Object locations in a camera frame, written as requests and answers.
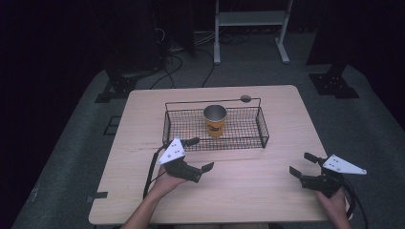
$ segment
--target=gray carpet floor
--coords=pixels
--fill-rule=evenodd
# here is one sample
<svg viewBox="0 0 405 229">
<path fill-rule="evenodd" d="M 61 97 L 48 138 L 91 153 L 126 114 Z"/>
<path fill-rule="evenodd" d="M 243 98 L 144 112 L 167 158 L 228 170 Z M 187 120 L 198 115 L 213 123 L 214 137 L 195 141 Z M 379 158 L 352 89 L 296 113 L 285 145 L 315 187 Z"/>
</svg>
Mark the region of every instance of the gray carpet floor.
<svg viewBox="0 0 405 229">
<path fill-rule="evenodd" d="M 365 176 L 347 175 L 354 185 L 370 228 L 403 228 L 405 225 L 405 133 L 375 95 L 367 78 L 348 66 L 347 83 L 360 98 L 336 99 L 318 95 L 309 73 L 324 73 L 329 66 L 306 66 L 315 33 L 288 33 L 285 40 L 290 63 L 282 63 L 274 44 L 276 34 L 251 35 L 235 46 L 221 46 L 222 63 L 214 68 L 205 87 L 294 85 L 298 88 L 311 120 L 328 155 L 338 155 L 367 169 Z M 213 53 L 212 44 L 199 49 Z M 176 88 L 199 88 L 211 68 L 211 57 L 177 54 L 181 68 L 172 74 Z M 167 59 L 167 70 L 179 66 Z M 164 71 L 141 79 L 137 90 L 149 89 Z M 121 115 L 125 99 L 95 103 L 108 82 L 105 71 L 93 82 L 77 104 L 39 180 L 13 228 L 94 228 L 88 221 L 113 135 L 104 130 L 111 116 Z M 155 89 L 171 88 L 164 78 Z M 327 222 L 280 222 L 284 228 L 331 228 Z M 97 228 L 110 229 L 110 226 Z M 357 207 L 353 228 L 364 228 Z"/>
</svg>

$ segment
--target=metal wire mesh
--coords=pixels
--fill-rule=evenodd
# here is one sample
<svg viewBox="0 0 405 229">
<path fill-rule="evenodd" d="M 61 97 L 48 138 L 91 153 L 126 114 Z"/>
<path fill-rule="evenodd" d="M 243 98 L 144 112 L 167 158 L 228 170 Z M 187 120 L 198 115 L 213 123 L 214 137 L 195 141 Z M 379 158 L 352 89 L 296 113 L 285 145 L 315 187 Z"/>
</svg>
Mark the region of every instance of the metal wire mesh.
<svg viewBox="0 0 405 229">
<path fill-rule="evenodd" d="M 175 137 L 191 139 L 198 137 L 200 143 L 186 147 L 185 151 L 211 151 L 265 148 L 268 131 L 261 107 L 227 108 L 224 134 L 208 135 L 203 109 L 166 111 L 163 144 Z"/>
</svg>

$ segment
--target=dark background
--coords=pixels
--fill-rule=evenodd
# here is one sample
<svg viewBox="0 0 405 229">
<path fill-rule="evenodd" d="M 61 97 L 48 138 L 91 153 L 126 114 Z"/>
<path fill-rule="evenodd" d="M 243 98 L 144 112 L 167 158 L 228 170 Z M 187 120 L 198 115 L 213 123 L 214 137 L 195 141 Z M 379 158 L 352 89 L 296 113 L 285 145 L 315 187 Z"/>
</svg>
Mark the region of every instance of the dark background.
<svg viewBox="0 0 405 229">
<path fill-rule="evenodd" d="M 232 2 L 223 0 L 222 9 L 231 9 Z M 188 4 L 189 23 L 196 31 L 213 30 L 213 0 L 173 4 Z M 240 10 L 278 10 L 285 5 L 246 1 Z M 0 0 L 1 92 L 6 104 L 0 228 L 11 227 L 78 100 L 104 69 L 105 57 L 118 49 L 123 61 L 143 70 L 155 68 L 161 53 L 153 24 L 170 27 L 173 21 L 167 15 L 173 9 L 160 1 Z M 368 77 L 404 127 L 403 11 L 403 3 L 394 0 L 295 0 L 288 30 L 319 28 L 309 64 L 331 63 L 343 54 Z M 178 32 L 170 31 L 173 36 Z"/>
</svg>

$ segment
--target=light wood table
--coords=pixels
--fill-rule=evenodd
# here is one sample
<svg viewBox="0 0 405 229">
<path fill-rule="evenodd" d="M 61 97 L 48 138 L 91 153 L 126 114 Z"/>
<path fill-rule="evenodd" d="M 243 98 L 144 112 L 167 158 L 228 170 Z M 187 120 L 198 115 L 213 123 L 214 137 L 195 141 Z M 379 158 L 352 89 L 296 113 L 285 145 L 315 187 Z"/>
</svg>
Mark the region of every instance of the light wood table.
<svg viewBox="0 0 405 229">
<path fill-rule="evenodd" d="M 304 152 L 327 157 L 297 89 L 293 86 L 133 91 L 129 95 L 89 216 L 92 224 L 125 222 L 142 201 L 153 153 L 162 145 L 166 102 L 262 99 L 269 132 L 266 147 L 186 152 L 184 161 L 214 168 L 199 183 L 186 182 L 160 201 L 152 223 L 228 223 L 325 220 L 312 191 L 288 168 L 320 175 Z M 156 165 L 152 177 L 157 175 Z"/>
</svg>

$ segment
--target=human hand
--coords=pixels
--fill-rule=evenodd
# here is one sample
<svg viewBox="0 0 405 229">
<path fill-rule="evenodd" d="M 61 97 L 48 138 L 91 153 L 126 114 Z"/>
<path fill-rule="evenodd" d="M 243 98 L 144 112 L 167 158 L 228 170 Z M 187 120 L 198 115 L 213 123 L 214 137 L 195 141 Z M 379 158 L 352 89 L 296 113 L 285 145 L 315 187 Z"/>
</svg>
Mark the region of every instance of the human hand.
<svg viewBox="0 0 405 229">
<path fill-rule="evenodd" d="M 178 185 L 185 183 L 187 181 L 186 179 L 183 178 L 168 175 L 163 165 L 161 165 L 159 168 L 158 176 L 160 177 L 158 177 L 155 180 L 155 183 L 149 194 L 154 194 L 159 198 L 163 198 L 168 193 L 176 189 Z"/>
<path fill-rule="evenodd" d="M 325 214 L 336 229 L 351 228 L 346 216 L 345 189 L 341 187 L 330 198 L 322 192 L 314 191 L 316 199 L 321 203 Z"/>
</svg>

